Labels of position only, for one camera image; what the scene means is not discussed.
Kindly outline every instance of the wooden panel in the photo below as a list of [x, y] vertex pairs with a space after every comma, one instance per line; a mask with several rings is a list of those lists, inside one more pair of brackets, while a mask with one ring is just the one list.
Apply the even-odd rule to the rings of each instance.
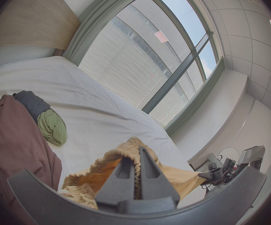
[[64, 0], [12, 0], [0, 15], [0, 47], [36, 45], [65, 50], [79, 25]]

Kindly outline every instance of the bed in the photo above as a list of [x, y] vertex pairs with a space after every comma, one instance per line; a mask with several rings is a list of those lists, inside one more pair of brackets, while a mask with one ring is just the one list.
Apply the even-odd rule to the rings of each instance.
[[96, 158], [133, 136], [152, 148], [164, 165], [192, 170], [156, 120], [66, 58], [55, 56], [0, 66], [0, 98], [21, 90], [43, 98], [66, 123], [66, 143], [61, 147], [49, 143], [62, 161], [59, 190], [65, 176], [88, 168]]

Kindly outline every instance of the clothing pile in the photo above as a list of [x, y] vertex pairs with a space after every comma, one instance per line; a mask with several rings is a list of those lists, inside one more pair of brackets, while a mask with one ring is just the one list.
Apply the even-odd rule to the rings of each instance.
[[13, 94], [28, 110], [43, 136], [54, 145], [63, 145], [67, 138], [67, 128], [62, 118], [43, 99], [32, 91], [21, 91]]
[[34, 222], [7, 183], [10, 176], [23, 169], [28, 169], [57, 191], [62, 171], [61, 160], [51, 150], [22, 103], [12, 95], [3, 95], [0, 99], [0, 197], [24, 224], [29, 225]]
[[103, 158], [96, 159], [89, 169], [68, 175], [59, 193], [70, 200], [97, 209], [95, 202], [96, 193], [124, 156], [129, 157], [134, 162], [134, 198], [139, 199], [141, 173], [140, 146], [147, 149], [160, 170], [179, 193], [180, 200], [205, 181], [204, 178], [198, 176], [199, 172], [185, 171], [162, 165], [151, 148], [137, 137], [132, 137], [117, 148], [106, 152]]

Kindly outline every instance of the green cloth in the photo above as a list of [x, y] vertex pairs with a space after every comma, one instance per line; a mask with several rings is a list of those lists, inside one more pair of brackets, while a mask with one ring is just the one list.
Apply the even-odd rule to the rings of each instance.
[[67, 138], [67, 129], [63, 120], [51, 109], [42, 112], [37, 118], [38, 127], [43, 136], [54, 145], [63, 145]]

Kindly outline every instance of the sky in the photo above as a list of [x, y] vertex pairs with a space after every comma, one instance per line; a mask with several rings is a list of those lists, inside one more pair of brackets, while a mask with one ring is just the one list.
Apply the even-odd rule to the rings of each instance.
[[[205, 35], [205, 29], [187, 0], [162, 0], [179, 19], [186, 32], [190, 36], [194, 45]], [[215, 57], [210, 42], [201, 51], [200, 60], [205, 71], [206, 77], [210, 75], [216, 66]]]

